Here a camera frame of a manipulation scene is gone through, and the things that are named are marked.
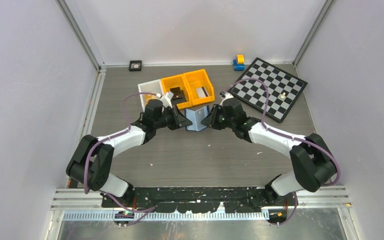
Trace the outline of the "blue leather card holder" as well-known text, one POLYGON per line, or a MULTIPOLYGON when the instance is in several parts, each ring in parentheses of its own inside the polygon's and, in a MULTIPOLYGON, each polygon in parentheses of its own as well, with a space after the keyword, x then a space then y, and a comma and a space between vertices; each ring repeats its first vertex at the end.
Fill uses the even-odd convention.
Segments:
POLYGON ((186 108, 184 110, 185 117, 192 122, 192 125, 187 126, 187 131, 200 132, 206 129, 208 126, 202 124, 202 120, 205 119, 210 113, 210 106, 204 105, 199 108, 186 108))

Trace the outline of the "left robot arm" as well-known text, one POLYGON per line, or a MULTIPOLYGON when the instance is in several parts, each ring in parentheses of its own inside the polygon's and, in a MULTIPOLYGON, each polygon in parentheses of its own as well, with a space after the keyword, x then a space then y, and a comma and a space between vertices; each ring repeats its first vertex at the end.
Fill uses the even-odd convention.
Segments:
POLYGON ((158 129, 177 130, 192 124, 176 105, 152 99, 139 118, 124 130, 101 137, 83 136, 66 167, 66 174, 83 184, 87 192, 111 194, 121 207, 128 207, 134 199, 133 193, 128 190, 131 184, 111 173, 113 158, 146 144, 158 129))

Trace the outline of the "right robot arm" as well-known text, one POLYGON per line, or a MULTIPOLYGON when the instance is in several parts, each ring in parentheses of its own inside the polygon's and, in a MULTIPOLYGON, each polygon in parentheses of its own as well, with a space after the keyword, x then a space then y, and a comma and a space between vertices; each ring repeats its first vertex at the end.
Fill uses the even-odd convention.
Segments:
POLYGON ((292 192, 314 193, 331 177, 340 175, 338 164, 320 135, 294 135, 272 127, 247 116, 235 98, 215 104, 201 123, 214 130, 229 128, 237 138, 266 146, 291 160, 292 171, 275 177, 265 186, 265 198, 271 205, 279 205, 292 192))

